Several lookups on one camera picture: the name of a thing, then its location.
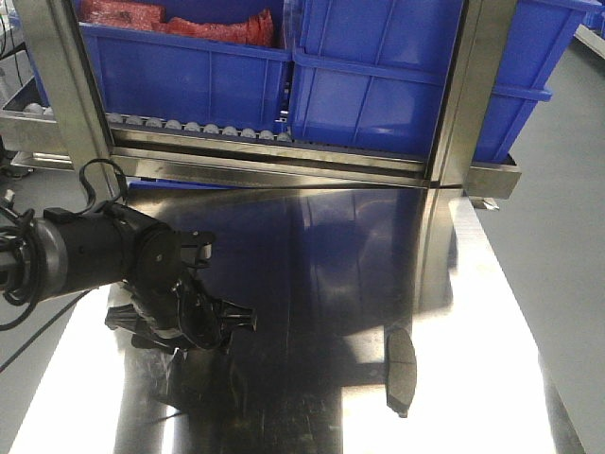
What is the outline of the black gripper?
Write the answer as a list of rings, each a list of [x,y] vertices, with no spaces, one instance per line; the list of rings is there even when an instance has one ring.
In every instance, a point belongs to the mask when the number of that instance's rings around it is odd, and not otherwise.
[[[122,278],[130,303],[109,307],[105,325],[130,333],[134,348],[164,353],[224,348],[227,332],[255,332],[253,308],[210,295],[196,277],[215,240],[211,232],[178,232],[162,222],[138,233]]]

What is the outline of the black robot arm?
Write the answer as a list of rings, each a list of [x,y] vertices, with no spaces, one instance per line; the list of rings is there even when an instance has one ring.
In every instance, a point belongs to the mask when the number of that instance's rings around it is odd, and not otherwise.
[[[1,291],[24,310],[4,331],[43,301],[114,283],[130,301],[109,308],[105,324],[131,333],[137,348],[226,351],[234,330],[256,328],[253,309],[212,296],[196,276],[208,265],[211,232],[179,232],[115,202],[86,214],[3,213]]]

